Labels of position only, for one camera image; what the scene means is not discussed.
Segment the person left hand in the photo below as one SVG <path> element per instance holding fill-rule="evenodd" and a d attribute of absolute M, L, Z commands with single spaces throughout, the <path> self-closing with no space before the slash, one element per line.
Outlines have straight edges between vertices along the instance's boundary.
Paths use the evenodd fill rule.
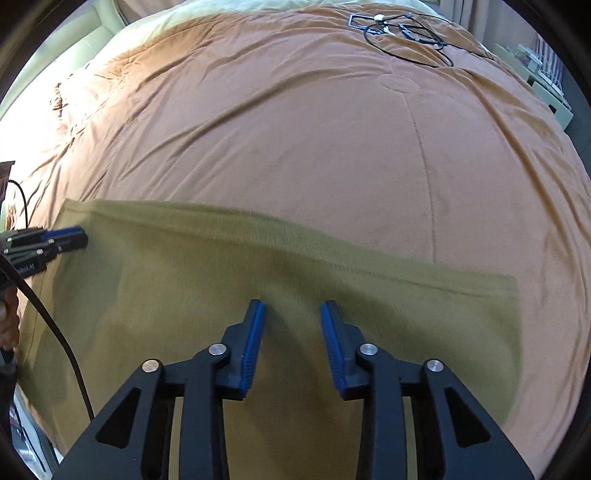
<path fill-rule="evenodd" d="M 13 350 L 20 339 L 20 318 L 18 315 L 19 299 L 17 289 L 11 287 L 4 293 L 1 301 L 1 348 L 5 351 Z"/>

